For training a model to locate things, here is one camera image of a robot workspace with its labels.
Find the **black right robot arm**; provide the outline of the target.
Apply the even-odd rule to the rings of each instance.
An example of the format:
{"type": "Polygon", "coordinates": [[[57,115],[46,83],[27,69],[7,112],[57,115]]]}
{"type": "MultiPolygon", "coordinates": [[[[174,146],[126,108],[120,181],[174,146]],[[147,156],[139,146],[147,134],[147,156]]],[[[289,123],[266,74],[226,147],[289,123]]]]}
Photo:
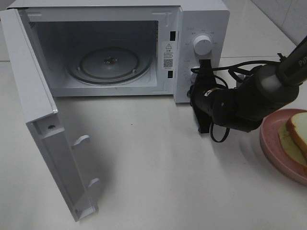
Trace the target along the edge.
{"type": "Polygon", "coordinates": [[[307,40],[280,61],[256,60],[213,68],[208,59],[193,68],[196,79],[189,90],[190,104],[201,134],[215,125],[250,132],[264,117],[294,101],[307,79],[307,40]]]}

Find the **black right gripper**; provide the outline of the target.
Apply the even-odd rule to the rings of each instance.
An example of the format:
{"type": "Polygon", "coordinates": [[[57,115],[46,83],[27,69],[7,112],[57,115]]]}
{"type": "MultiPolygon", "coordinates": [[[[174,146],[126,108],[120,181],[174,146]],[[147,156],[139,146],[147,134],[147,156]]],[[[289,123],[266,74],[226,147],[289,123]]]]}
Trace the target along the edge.
{"type": "Polygon", "coordinates": [[[190,104],[196,116],[200,134],[208,134],[212,123],[214,98],[212,93],[224,90],[224,85],[219,84],[217,77],[212,71],[210,59],[200,60],[199,74],[190,87],[190,104]]]}

